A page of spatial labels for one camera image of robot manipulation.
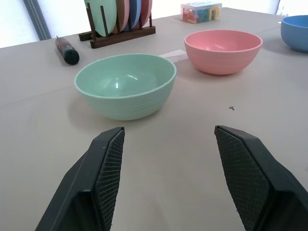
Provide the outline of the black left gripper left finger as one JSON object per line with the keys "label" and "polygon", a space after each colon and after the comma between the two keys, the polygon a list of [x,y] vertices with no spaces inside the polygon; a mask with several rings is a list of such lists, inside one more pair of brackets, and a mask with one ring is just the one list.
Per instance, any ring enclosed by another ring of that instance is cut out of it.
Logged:
{"label": "black left gripper left finger", "polygon": [[119,190],[125,129],[102,132],[66,172],[38,231],[109,231]]}

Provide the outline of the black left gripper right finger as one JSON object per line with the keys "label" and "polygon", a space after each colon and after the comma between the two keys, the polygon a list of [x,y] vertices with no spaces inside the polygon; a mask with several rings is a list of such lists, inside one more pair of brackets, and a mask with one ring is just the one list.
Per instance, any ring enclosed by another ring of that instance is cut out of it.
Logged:
{"label": "black left gripper right finger", "polygon": [[308,192],[261,142],[245,131],[217,125],[229,192],[247,231],[306,231]]}

